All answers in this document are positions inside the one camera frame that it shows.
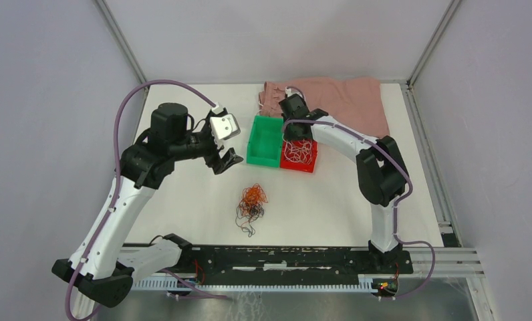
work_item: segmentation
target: red box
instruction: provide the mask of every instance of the red box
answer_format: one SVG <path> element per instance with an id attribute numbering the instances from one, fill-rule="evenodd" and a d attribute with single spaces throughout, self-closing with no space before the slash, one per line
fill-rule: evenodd
<path id="1" fill-rule="evenodd" d="M 314 140 L 312 142 L 313 142 L 313 146 L 311 148 L 311 163 L 302 164 L 302 163 L 291 162 L 284 156 L 284 150 L 287 144 L 284 141 L 282 145 L 282 151 L 281 151 L 282 155 L 280 157 L 280 167 L 282 169 L 293 169 L 294 171 L 313 173 L 313 170 L 315 168 L 315 160 L 317 159 L 317 142 Z M 292 143 L 298 147 L 303 145 L 303 143 L 300 141 L 295 141 Z"/>

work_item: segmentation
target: white string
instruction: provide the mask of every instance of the white string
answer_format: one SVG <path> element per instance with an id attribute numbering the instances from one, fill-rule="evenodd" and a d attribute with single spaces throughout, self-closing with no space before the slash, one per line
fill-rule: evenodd
<path id="1" fill-rule="evenodd" d="M 300 140 L 289 142 L 284 139 L 284 158 L 292 163 L 309 165 L 313 161 L 313 142 L 311 140 Z"/>

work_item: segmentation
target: tangled cord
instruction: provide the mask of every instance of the tangled cord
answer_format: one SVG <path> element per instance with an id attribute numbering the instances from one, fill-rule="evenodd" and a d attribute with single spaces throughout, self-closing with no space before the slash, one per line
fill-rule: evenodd
<path id="1" fill-rule="evenodd" d="M 313 161 L 313 141 L 309 139 L 290 142 L 284 140 L 284 158 L 292 163 L 309 165 Z"/>
<path id="2" fill-rule="evenodd" d="M 237 206 L 235 224 L 241 228 L 241 231 L 248 233 L 248 237 L 256 233 L 251 223 L 264 216 L 263 203 L 268 203 L 268 198 L 260 184 L 254 184 L 243 190 L 243 197 Z"/>

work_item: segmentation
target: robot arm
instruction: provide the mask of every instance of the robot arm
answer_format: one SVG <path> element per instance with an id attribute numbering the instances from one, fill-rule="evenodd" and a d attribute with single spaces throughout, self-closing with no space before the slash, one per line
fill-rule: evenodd
<path id="1" fill-rule="evenodd" d="M 240 133 L 232 114 L 221 107 L 213 108 L 199 132 L 187 129 L 187 118 L 187 108 L 180 104 L 161 104 L 152 113 L 150 128 L 122 153 L 121 177 L 113 180 L 108 198 L 86 238 L 69 259 L 54 263 L 52 272 L 66 282 L 78 270 L 75 286 L 92 300 L 114 307 L 126 297 L 134 282 L 176 265 L 186 242 L 175 235 L 167 235 L 156 245 L 133 254 L 119 255 L 137 216 L 174 170 L 176 161 L 203 157 L 217 175 L 243 160 L 233 148 L 220 155 L 223 141 Z M 88 258 L 82 259 L 115 196 L 116 179 L 121 180 L 118 199 Z"/>
<path id="2" fill-rule="evenodd" d="M 370 202 L 372 211 L 372 236 L 369 247 L 375 247 L 380 253 L 387 253 L 398 247 L 398 241 L 393 235 L 393 200 L 404 193 L 406 180 L 370 144 L 336 128 L 335 125 L 346 128 L 365 141 L 382 147 L 407 172 L 396 141 L 389 136 L 377 139 L 356 132 L 340 124 L 323 110 L 316 109 L 310 112 L 305 100 L 297 94 L 282 100 L 280 107 L 284 120 L 319 122 L 317 124 L 298 122 L 288 124 L 284 131 L 286 140 L 313 139 L 334 148 L 356 163 L 359 188 L 363 196 Z"/>

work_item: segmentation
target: pink cloth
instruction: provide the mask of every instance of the pink cloth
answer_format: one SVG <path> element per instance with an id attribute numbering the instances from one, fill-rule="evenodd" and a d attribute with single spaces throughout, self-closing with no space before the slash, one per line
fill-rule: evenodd
<path id="1" fill-rule="evenodd" d="M 321 108 L 363 134 L 378 138 L 390 134 L 380 98 L 380 82 L 374 78 L 313 77 L 282 83 L 265 82 L 264 91 L 259 94 L 261 115 L 281 117 L 278 103 L 284 99 L 287 86 L 295 86 L 303 92 L 309 110 Z"/>

